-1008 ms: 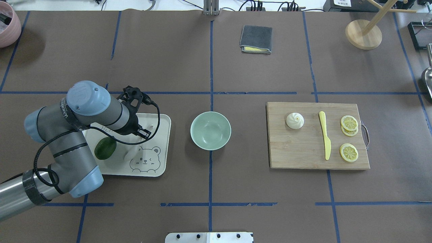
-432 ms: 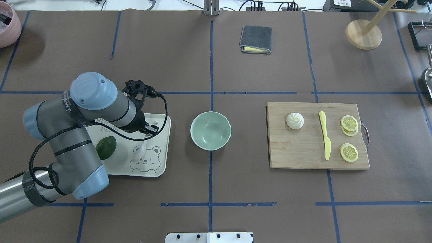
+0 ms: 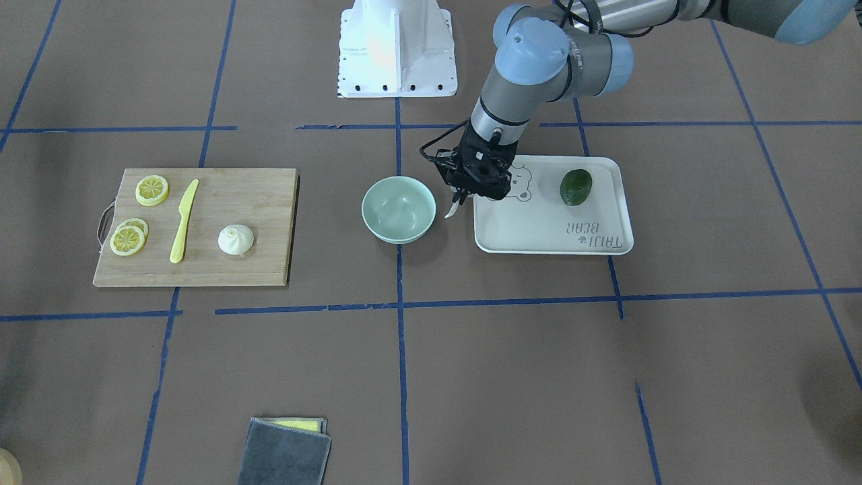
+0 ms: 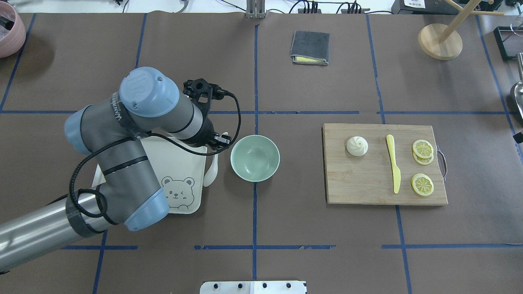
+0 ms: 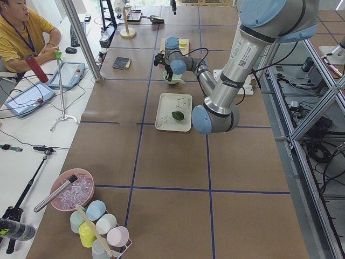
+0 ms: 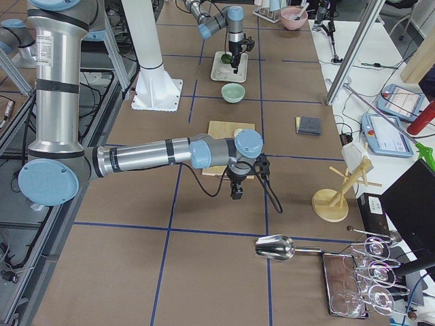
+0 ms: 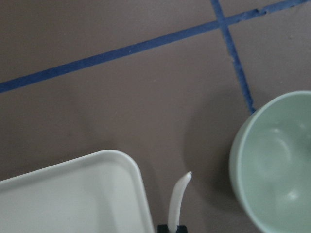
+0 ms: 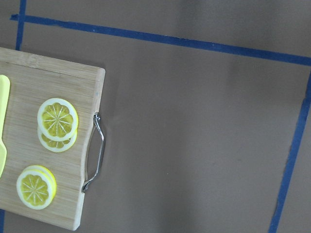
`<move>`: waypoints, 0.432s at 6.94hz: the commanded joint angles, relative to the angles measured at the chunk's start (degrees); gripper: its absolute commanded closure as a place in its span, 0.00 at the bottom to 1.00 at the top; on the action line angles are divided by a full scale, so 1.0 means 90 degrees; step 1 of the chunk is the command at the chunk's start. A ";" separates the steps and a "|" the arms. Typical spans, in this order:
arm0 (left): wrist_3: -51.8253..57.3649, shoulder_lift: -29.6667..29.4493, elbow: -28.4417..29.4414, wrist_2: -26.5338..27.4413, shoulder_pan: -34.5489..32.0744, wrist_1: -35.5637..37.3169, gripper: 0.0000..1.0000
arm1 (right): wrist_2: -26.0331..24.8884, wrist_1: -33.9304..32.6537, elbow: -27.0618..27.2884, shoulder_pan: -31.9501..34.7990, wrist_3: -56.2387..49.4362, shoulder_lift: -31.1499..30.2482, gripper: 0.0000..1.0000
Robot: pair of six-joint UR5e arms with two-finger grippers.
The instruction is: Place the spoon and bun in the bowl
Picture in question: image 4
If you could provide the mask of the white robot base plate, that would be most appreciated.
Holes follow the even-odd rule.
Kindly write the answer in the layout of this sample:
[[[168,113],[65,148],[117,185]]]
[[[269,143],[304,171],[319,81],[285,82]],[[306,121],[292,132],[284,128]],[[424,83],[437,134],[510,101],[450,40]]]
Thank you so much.
[[[306,281],[207,281],[200,294],[307,294]]]

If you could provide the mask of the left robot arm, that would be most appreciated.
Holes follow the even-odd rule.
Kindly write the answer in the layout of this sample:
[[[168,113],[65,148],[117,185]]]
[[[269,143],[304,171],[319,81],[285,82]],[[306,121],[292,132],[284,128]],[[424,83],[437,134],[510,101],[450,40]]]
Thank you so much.
[[[68,117],[67,141],[86,157],[74,169],[68,193],[35,212],[1,225],[1,274],[74,242],[124,224],[138,231],[170,210],[141,140],[157,136],[190,152],[212,155],[234,144],[208,119],[213,99],[236,96],[204,79],[183,89],[152,67],[133,69],[110,99]]]

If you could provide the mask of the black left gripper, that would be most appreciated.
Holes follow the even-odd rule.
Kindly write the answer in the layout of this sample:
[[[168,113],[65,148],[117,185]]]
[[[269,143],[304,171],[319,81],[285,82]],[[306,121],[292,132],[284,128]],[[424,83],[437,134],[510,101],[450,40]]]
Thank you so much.
[[[228,135],[216,135],[212,121],[205,118],[200,130],[186,144],[191,147],[228,148],[232,138]]]

